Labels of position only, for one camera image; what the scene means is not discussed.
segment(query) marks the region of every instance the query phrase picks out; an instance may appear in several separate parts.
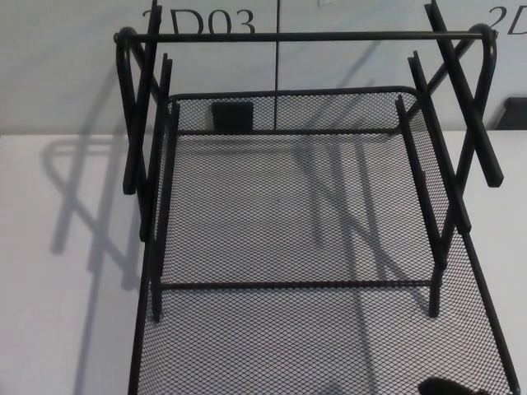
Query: desk organizer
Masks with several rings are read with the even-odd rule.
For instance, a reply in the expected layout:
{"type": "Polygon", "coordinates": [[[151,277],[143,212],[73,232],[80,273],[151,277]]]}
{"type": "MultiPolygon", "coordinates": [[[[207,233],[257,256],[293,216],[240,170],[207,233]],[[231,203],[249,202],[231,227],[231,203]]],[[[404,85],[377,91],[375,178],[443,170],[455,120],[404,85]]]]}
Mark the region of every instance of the desk organizer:
{"type": "Polygon", "coordinates": [[[147,34],[115,35],[145,242],[129,393],[520,393],[463,201],[474,152],[503,180],[482,122],[497,34],[426,10],[433,31],[163,35],[154,2],[147,34]],[[426,81],[413,53],[415,87],[170,96],[167,55],[154,77],[159,43],[348,40],[436,41],[444,64],[426,81]],[[431,100],[447,75],[456,172],[431,100]]]}

